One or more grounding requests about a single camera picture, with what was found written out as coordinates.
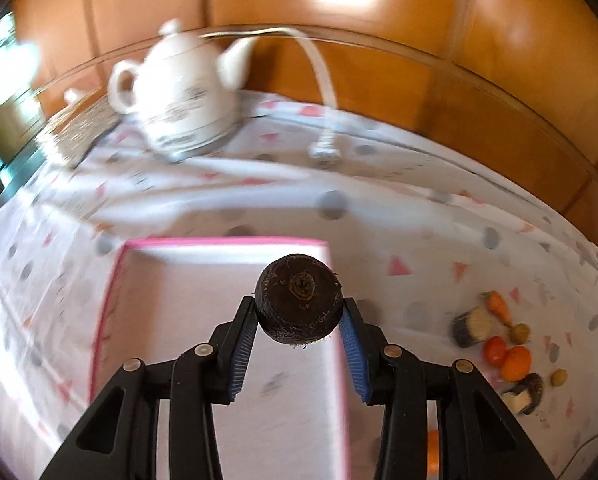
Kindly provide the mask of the ornate cream tissue box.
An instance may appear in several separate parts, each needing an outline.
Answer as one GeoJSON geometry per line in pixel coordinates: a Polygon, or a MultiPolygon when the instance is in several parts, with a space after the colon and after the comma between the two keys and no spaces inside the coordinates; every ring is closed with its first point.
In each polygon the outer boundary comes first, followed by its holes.
{"type": "Polygon", "coordinates": [[[69,89],[64,97],[68,104],[49,118],[34,142],[46,162],[74,169],[119,125],[121,116],[109,104],[105,88],[91,92],[69,89]]]}

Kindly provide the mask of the dark round taro piece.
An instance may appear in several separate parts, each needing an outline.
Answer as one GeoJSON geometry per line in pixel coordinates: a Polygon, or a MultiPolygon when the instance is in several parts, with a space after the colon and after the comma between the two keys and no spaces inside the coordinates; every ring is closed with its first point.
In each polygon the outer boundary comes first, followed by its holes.
{"type": "Polygon", "coordinates": [[[255,304],[257,320],[267,336],[279,344],[305,346],[327,337],[339,324],[342,287],[325,263],[292,254],[262,271],[255,304]]]}

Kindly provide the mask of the patterned white tablecloth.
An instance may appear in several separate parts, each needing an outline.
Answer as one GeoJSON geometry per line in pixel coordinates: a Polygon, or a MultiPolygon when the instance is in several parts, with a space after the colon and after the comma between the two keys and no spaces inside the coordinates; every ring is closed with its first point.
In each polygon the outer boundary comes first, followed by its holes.
{"type": "Polygon", "coordinates": [[[557,477],[598,458],[598,248],[512,182],[410,132],[339,119],[343,159],[320,170],[308,148],[320,111],[268,94],[215,152],[171,162],[121,122],[78,168],[42,166],[0,208],[0,458],[35,479],[83,414],[109,286],[131,240],[323,240],[365,321],[420,359],[473,361],[456,315],[495,290],[530,328],[531,368],[562,368],[520,421],[557,477]]]}

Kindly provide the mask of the small orange carrot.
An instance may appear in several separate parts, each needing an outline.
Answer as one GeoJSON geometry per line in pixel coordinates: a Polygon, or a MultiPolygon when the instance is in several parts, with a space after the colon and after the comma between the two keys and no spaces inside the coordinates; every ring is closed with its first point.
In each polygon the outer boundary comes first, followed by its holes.
{"type": "Polygon", "coordinates": [[[486,309],[493,314],[504,326],[511,327],[513,321],[504,298],[495,290],[483,292],[486,309]]]}

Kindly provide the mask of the small orange tangerine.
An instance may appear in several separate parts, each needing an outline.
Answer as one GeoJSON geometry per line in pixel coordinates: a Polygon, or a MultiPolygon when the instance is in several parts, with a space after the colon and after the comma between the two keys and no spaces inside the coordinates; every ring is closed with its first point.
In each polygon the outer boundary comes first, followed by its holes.
{"type": "Polygon", "coordinates": [[[505,382],[519,382],[529,374],[531,363],[532,356],[526,347],[512,347],[500,367],[500,377],[505,382]]]}

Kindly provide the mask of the large orange tangerine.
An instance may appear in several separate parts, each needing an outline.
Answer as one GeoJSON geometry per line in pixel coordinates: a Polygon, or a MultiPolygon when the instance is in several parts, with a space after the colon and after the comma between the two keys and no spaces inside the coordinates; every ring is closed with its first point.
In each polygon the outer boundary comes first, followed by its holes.
{"type": "Polygon", "coordinates": [[[439,474],[439,432],[430,430],[427,434],[427,474],[438,476],[439,474]]]}

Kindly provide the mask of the pink shallow tray box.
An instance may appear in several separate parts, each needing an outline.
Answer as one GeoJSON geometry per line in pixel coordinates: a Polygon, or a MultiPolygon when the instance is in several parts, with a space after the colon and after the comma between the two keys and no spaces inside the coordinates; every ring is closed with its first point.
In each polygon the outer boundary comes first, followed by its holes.
{"type": "MultiPolygon", "coordinates": [[[[323,240],[307,238],[128,242],[101,311],[93,393],[128,359],[169,361],[208,341],[262,270],[290,254],[331,261],[323,240]]],[[[257,333],[241,392],[213,409],[224,478],[349,478],[347,373],[337,332],[305,347],[257,333]]]]}

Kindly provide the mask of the red cherry tomato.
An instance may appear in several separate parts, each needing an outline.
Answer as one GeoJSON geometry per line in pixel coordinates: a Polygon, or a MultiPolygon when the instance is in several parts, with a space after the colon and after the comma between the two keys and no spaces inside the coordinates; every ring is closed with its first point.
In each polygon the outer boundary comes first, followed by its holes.
{"type": "Polygon", "coordinates": [[[490,337],[482,347],[482,355],[488,365],[501,368],[508,355],[505,340],[500,336],[490,337]]]}

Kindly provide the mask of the white ceramic electric kettle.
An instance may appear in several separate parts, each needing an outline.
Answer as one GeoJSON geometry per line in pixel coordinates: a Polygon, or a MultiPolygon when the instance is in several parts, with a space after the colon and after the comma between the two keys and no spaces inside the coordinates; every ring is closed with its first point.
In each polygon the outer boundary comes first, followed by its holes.
{"type": "Polygon", "coordinates": [[[119,114],[133,115],[160,155],[177,160],[206,153],[241,119],[238,91],[248,77],[256,39],[237,39],[221,51],[185,32],[176,18],[163,23],[159,35],[144,61],[114,64],[109,104],[119,114]]]}

